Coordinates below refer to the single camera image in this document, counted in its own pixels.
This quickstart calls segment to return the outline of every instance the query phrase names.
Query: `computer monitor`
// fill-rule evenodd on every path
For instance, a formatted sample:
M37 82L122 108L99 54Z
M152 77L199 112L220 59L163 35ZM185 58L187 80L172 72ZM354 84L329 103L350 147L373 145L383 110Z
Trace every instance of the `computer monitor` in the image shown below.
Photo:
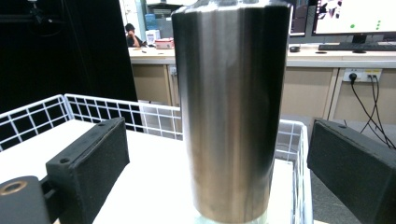
M285 0L293 5L291 16L290 37L305 36L306 18L308 15L309 0Z
M367 35L396 33L393 0L317 0L312 35L353 35L364 43Z

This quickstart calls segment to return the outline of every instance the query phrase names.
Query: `cabinet door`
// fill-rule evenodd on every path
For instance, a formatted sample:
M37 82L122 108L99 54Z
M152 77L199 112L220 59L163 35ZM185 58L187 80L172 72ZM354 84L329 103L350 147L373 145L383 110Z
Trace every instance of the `cabinet door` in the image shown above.
M138 100L172 105L167 67L164 64L133 64Z
M287 67L281 114L327 117L333 72L333 68Z

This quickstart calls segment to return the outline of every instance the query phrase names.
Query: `white wire basket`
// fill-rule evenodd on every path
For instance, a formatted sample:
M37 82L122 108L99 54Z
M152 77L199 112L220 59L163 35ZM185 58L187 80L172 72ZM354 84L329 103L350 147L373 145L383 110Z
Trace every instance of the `white wire basket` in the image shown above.
M118 117L125 118L128 130L183 139L179 107L65 94L0 114L0 152L70 119L99 123ZM290 223L313 223L307 139L307 129L301 122L279 122L276 159L293 165Z

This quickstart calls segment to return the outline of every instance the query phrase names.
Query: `black curtain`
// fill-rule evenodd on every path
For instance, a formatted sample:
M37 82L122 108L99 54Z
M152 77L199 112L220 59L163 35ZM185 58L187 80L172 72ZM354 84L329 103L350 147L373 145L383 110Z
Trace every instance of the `black curtain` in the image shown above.
M137 101L119 1L0 1L0 113L64 93Z

